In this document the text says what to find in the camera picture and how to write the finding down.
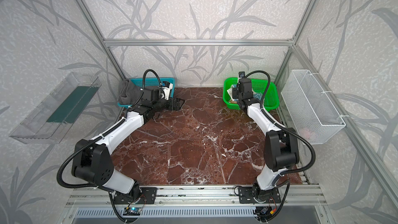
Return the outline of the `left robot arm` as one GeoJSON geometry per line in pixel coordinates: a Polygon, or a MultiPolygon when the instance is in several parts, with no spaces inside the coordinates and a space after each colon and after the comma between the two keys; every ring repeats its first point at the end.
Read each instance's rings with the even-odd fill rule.
{"type": "Polygon", "coordinates": [[[60,166],[57,182],[64,188],[97,187],[136,199],[142,195],[138,181],[115,170],[111,155],[134,131],[162,111],[179,111],[185,101],[170,96],[168,87],[141,90],[137,103],[128,107],[126,115],[98,136],[82,139],[75,151],[60,166]]]}

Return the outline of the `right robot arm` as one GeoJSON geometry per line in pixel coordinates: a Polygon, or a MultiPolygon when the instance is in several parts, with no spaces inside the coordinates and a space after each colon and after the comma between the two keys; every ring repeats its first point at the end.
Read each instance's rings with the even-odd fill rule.
{"type": "Polygon", "coordinates": [[[286,128],[265,110],[264,100],[254,97],[250,78],[240,78],[232,90],[232,95],[237,99],[240,109],[255,121],[265,135],[265,166],[253,186],[256,198],[270,194],[278,187],[279,179],[285,175],[306,171],[315,164],[316,154],[313,146],[293,128],[286,128]],[[292,167],[300,161],[299,141],[307,146],[311,159],[304,167],[293,169],[292,167]]]}

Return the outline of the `grey terry towel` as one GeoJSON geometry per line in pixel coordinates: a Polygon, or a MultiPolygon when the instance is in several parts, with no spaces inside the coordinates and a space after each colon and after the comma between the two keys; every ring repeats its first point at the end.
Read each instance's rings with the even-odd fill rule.
{"type": "Polygon", "coordinates": [[[136,105],[143,95],[143,89],[134,84],[130,79],[125,79],[121,83],[119,93],[119,104],[136,105]]]}

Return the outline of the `blue patterned towel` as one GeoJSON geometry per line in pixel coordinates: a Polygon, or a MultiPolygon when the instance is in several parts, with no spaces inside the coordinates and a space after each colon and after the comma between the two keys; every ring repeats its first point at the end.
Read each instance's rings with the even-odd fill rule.
{"type": "MultiPolygon", "coordinates": [[[[237,96],[237,94],[234,94],[234,90],[235,90],[235,89],[237,89],[237,85],[236,85],[236,84],[235,84],[235,85],[232,85],[232,86],[227,90],[227,93],[228,93],[228,95],[229,95],[229,97],[230,97],[229,102],[232,103],[232,104],[237,104],[237,101],[238,101],[238,96],[237,96]]],[[[258,100],[261,99],[261,97],[262,97],[262,95],[263,95],[262,92],[256,92],[256,91],[254,91],[254,90],[252,90],[252,92],[253,92],[253,94],[254,94],[254,98],[256,98],[256,99],[258,99],[258,100]]]]}

